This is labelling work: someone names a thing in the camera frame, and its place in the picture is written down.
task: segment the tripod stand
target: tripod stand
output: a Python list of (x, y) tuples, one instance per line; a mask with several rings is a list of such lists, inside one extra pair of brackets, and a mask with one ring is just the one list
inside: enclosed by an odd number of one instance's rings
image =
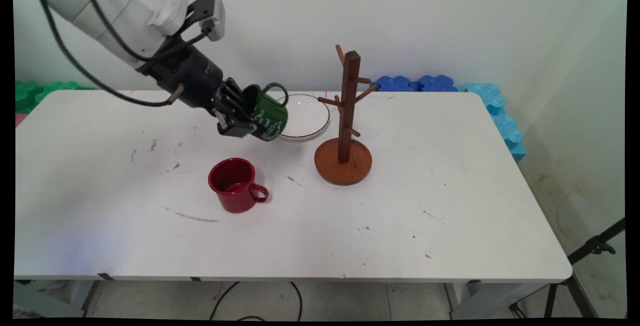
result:
[[(583, 246), (567, 256), (567, 258), (569, 259), (569, 263), (571, 263), (571, 266), (573, 266), (574, 264), (591, 254), (601, 255), (601, 253), (607, 252), (611, 255), (614, 255), (616, 251), (607, 242), (624, 230), (625, 218), (622, 217), (622, 219), (620, 219), (620, 221), (618, 222), (615, 222), (613, 226), (607, 228), (601, 234), (595, 235), (594, 237), (588, 239)], [(551, 283), (551, 285), (549, 286), (549, 293), (546, 297), (546, 308), (544, 308), (544, 317), (551, 317), (551, 313), (554, 310), (554, 301), (556, 299), (556, 291), (558, 290), (558, 285), (563, 285), (569, 288), (569, 292), (575, 300), (575, 303), (578, 306), (582, 317), (596, 317), (592, 306), (589, 304), (589, 301), (585, 297), (582, 287), (580, 286), (578, 281), (576, 281), (575, 276), (576, 275), (573, 274), (571, 275), (571, 277), (560, 283)], [(519, 313), (524, 316), (518, 306), (518, 302), (512, 303), (509, 308), (516, 314)]]

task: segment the red mug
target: red mug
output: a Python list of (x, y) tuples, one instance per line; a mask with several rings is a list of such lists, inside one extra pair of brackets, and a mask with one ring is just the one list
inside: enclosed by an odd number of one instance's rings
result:
[[(238, 214), (256, 203), (267, 201), (269, 197), (269, 191), (263, 185), (255, 184), (254, 178), (254, 165), (246, 159), (234, 157), (213, 166), (208, 173), (208, 185), (225, 210)], [(258, 197), (252, 191), (261, 192), (264, 197)]]

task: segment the white wall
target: white wall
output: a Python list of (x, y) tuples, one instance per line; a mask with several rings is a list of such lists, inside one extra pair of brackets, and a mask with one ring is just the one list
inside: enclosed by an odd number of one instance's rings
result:
[[(141, 0), (157, 7), (162, 0)], [(583, 0), (224, 0), (226, 35), (198, 48), (241, 86), (337, 90), (334, 45), (357, 50), (361, 74), (377, 79), (448, 75), (492, 82), (518, 98)], [(16, 77), (84, 81), (60, 53), (37, 0), (13, 0)], [(98, 43), (55, 17), (74, 55), (116, 89), (157, 89)]]
[[(538, 104), (521, 103), (535, 116), (519, 167), (567, 254), (625, 216), (627, 0), (597, 0), (584, 12), (583, 18), (601, 22), (566, 35), (546, 75), (526, 90)], [(573, 33), (584, 38), (577, 42)], [(574, 270), (599, 316), (622, 319), (625, 233), (610, 244), (615, 255), (590, 255)]]
[[(140, 0), (157, 7), (161, 0)], [(570, 253), (624, 215), (626, 0), (224, 0), (226, 34), (197, 47), (240, 86), (338, 90), (334, 50), (357, 50), (361, 75), (448, 75), (494, 83), (525, 132), (520, 167)], [(115, 89), (155, 90), (55, 17), (69, 49)], [(15, 73), (43, 85), (85, 82), (58, 50), (37, 0), (13, 0)], [(194, 36), (197, 30), (188, 32)], [(624, 316), (618, 254), (576, 266), (598, 312)]]

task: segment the wooden peg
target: wooden peg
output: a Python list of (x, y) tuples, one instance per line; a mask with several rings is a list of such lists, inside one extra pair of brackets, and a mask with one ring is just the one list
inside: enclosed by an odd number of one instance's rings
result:
[(355, 82), (357, 83), (365, 83), (365, 84), (370, 84), (371, 83), (371, 79), (370, 78), (362, 78), (362, 77), (356, 77), (353, 79)]
[(374, 92), (377, 88), (378, 88), (378, 84), (375, 84), (375, 85), (373, 85), (373, 86), (369, 87), (368, 89), (366, 89), (366, 91), (364, 91), (363, 93), (359, 94), (359, 95), (356, 97), (356, 102), (358, 102), (358, 101), (360, 101), (360, 100), (364, 99), (364, 97), (365, 97), (366, 95), (369, 95), (371, 92)]
[[(340, 102), (340, 97), (338, 97), (338, 95), (333, 96), (333, 99), (335, 100), (336, 103)], [(343, 114), (343, 108), (338, 106), (338, 114), (342, 115)]]
[(347, 128), (347, 131), (350, 132), (355, 137), (360, 137), (360, 133), (353, 128)]
[(340, 47), (340, 45), (336, 45), (335, 49), (338, 51), (338, 57), (340, 58), (340, 63), (344, 66), (345, 65), (345, 54), (343, 54), (342, 47)]
[(324, 97), (318, 97), (318, 101), (320, 101), (321, 103), (325, 103), (325, 104), (329, 104), (329, 105), (334, 105), (334, 107), (343, 107), (343, 103), (340, 101), (334, 101), (334, 100), (330, 100), (329, 98), (324, 98)]

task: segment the light blue foam block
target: light blue foam block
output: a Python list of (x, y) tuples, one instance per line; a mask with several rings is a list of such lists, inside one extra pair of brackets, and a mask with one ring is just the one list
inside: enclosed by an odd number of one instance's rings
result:
[(493, 119), (493, 123), (498, 128), (498, 131), (500, 132), (504, 142), (507, 144), (507, 148), (509, 148), (509, 150), (512, 150), (517, 144), (521, 143), (524, 135), (518, 130), (518, 128), (516, 128), (516, 126), (518, 126), (518, 121), (509, 116), (505, 109), (500, 109), (497, 114), (492, 114), (491, 118)]
[(472, 83), (466, 91), (480, 96), (487, 111), (492, 115), (496, 115), (507, 103), (507, 100), (500, 96), (500, 89), (490, 83)]
[(510, 152), (513, 159), (516, 161), (516, 164), (518, 164), (518, 162), (520, 162), (527, 154), (527, 150), (524, 148), (522, 142), (516, 144), (514, 148), (510, 149)]

